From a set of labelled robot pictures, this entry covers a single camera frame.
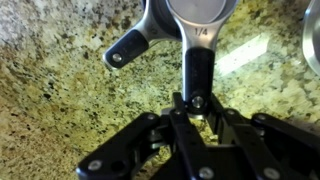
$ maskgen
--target granite countertop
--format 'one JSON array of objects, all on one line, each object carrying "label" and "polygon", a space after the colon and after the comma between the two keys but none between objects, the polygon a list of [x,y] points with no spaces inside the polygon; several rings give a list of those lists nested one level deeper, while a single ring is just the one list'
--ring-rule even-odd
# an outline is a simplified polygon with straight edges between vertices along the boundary
[{"label": "granite countertop", "polygon": [[[225,107],[320,134],[320,77],[301,50],[307,5],[239,2],[217,48],[213,91]],[[1,180],[76,179],[77,163],[99,144],[140,113],[170,106],[181,90],[179,43],[158,43],[119,71],[101,61],[141,16],[139,0],[0,1]],[[207,124],[195,124],[212,143]]]}]

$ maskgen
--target black handle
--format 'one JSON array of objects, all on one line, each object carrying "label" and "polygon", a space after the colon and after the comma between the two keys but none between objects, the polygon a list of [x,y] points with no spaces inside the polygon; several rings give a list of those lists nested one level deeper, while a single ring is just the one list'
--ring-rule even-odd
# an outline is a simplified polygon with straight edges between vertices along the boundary
[{"label": "black handle", "polygon": [[210,102],[215,53],[194,47],[185,54],[183,68],[184,101],[189,113],[204,114]]},{"label": "black handle", "polygon": [[104,63],[120,69],[149,49],[149,43],[137,30],[131,30],[103,55]]}]

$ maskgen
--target metal screw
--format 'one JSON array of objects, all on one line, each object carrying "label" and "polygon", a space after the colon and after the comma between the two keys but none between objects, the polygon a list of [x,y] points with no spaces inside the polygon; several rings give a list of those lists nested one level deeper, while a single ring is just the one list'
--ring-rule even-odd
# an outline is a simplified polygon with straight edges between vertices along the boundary
[{"label": "metal screw", "polygon": [[263,173],[267,178],[270,178],[272,180],[280,179],[280,173],[273,168],[270,168],[270,167],[264,168]]},{"label": "metal screw", "polygon": [[200,96],[196,96],[192,99],[192,105],[195,108],[200,108],[203,105],[204,101],[203,98]]},{"label": "metal screw", "polygon": [[266,116],[263,115],[263,114],[259,114],[259,115],[258,115],[258,119],[260,119],[260,120],[266,120]]},{"label": "metal screw", "polygon": [[235,114],[234,110],[232,110],[232,109],[228,109],[227,113],[230,114],[230,115],[234,115]]},{"label": "metal screw", "polygon": [[101,168],[101,166],[102,166],[102,161],[94,160],[90,162],[88,169],[91,171],[97,171]]},{"label": "metal screw", "polygon": [[112,55],[112,60],[115,62],[120,62],[122,61],[122,57],[120,56],[120,54],[116,53]]},{"label": "metal screw", "polygon": [[203,167],[199,170],[199,176],[202,179],[212,179],[214,177],[214,173],[211,168]]},{"label": "metal screw", "polygon": [[148,119],[149,119],[149,120],[154,120],[155,118],[156,118],[156,116],[153,115],[153,114],[149,114],[149,115],[148,115]]}]

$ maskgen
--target speckled granite surface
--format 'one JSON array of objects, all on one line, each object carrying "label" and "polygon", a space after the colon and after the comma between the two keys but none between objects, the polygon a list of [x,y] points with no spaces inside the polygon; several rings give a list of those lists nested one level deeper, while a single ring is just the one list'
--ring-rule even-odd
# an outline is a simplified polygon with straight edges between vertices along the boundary
[{"label": "speckled granite surface", "polygon": [[[240,2],[218,43],[214,92],[226,107],[320,134],[320,78],[301,51],[307,3]],[[138,0],[0,0],[0,179],[76,179],[86,154],[140,113],[171,104],[181,89],[178,43],[159,43],[120,71],[101,62],[141,15]],[[240,57],[248,63],[222,71]],[[196,124],[210,143],[206,124]]]}]

